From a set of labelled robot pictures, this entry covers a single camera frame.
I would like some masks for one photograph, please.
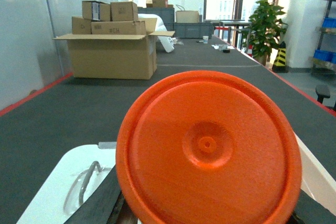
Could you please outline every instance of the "box flap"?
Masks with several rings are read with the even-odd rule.
[[[175,31],[155,31],[153,33],[150,33],[149,35],[172,37],[174,35],[174,33],[175,33]]]
[[[157,18],[139,18],[139,21],[145,21],[147,34],[155,32]]]
[[[98,1],[98,0],[83,0],[82,2],[95,2],[95,3],[99,3],[99,4],[109,5],[109,3],[105,3],[105,2],[102,2],[102,1]]]
[[[65,34],[54,39],[143,39],[146,35],[109,35],[109,34]]]

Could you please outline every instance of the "paper cup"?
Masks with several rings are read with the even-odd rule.
[[[203,36],[203,43],[208,44],[209,36]]]

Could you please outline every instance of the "black office chair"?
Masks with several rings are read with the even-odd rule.
[[[317,85],[315,88],[317,94],[317,101],[323,103],[324,98],[330,98],[330,90],[327,85]],[[327,108],[336,111],[336,101],[334,107],[327,106]]]

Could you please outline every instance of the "potted plant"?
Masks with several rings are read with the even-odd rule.
[[[285,34],[287,24],[278,16],[285,14],[283,7],[270,4],[268,0],[256,2],[259,6],[250,16],[250,35],[247,36],[247,45],[252,45],[253,58],[266,65],[266,60],[270,57],[272,49],[278,49],[280,45],[280,35]]]

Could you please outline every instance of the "orange lid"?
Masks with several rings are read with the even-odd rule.
[[[147,89],[117,140],[122,192],[147,223],[285,223],[300,193],[292,128],[248,82],[179,73]]]

